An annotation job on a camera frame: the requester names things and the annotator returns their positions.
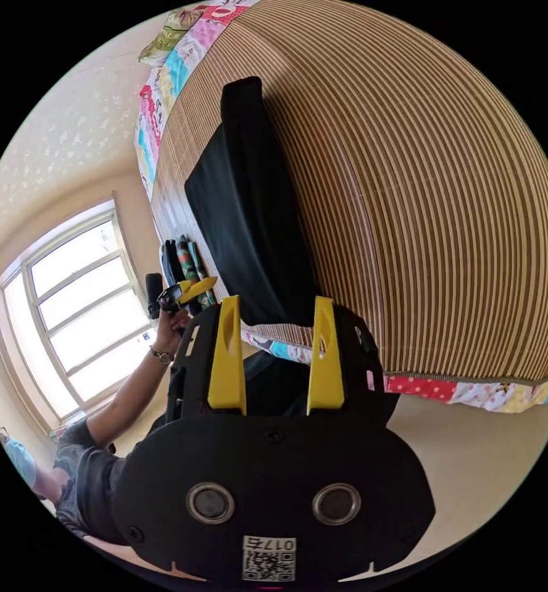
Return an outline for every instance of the bamboo mat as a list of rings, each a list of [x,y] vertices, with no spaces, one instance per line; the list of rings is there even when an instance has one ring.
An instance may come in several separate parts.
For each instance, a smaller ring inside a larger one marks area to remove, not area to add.
[[[382,13],[262,0],[229,24],[167,122],[151,200],[162,238],[187,232],[218,274],[183,185],[220,123],[223,85],[252,75],[318,283],[367,322],[385,371],[548,380],[548,162],[470,64]],[[227,295],[221,282],[215,293]]]

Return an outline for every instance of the screw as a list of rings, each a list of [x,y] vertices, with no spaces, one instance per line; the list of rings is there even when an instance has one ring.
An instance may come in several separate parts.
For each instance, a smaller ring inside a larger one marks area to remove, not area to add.
[[[280,444],[283,441],[284,436],[282,436],[282,433],[278,430],[274,430],[273,432],[266,432],[264,438],[268,444]]]
[[[135,542],[135,543],[142,543],[144,541],[144,534],[140,528],[136,528],[135,526],[128,527],[128,536]]]

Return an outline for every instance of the hand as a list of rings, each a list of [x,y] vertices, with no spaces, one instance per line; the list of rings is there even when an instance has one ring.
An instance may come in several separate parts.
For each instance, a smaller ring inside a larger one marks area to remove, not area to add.
[[[161,309],[157,326],[157,338],[152,346],[153,350],[175,356],[181,341],[178,329],[185,329],[188,323],[188,311],[184,308],[178,310],[173,316]]]

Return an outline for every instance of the sticker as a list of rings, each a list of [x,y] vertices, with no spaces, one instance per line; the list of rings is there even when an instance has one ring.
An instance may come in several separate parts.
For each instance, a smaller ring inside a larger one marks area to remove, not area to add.
[[[293,582],[296,563],[295,538],[243,537],[243,580]]]

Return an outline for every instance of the colorful quilt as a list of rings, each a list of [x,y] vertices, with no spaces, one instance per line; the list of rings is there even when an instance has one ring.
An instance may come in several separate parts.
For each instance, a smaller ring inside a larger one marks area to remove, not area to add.
[[[165,65],[151,71],[140,90],[135,128],[138,170],[149,200],[155,181],[161,137],[175,100],[190,74],[202,61],[227,25],[259,0],[207,0],[186,6],[202,16],[175,46]]]
[[[241,338],[270,352],[278,358],[311,364],[312,350],[308,347],[277,342],[251,331],[242,331]],[[368,376],[368,387],[374,390],[373,376]],[[385,390],[389,393],[405,393],[413,397],[432,399],[452,405],[461,403],[498,413],[520,413],[534,405],[548,403],[548,382],[536,387],[522,384],[449,382],[408,376],[385,376]]]

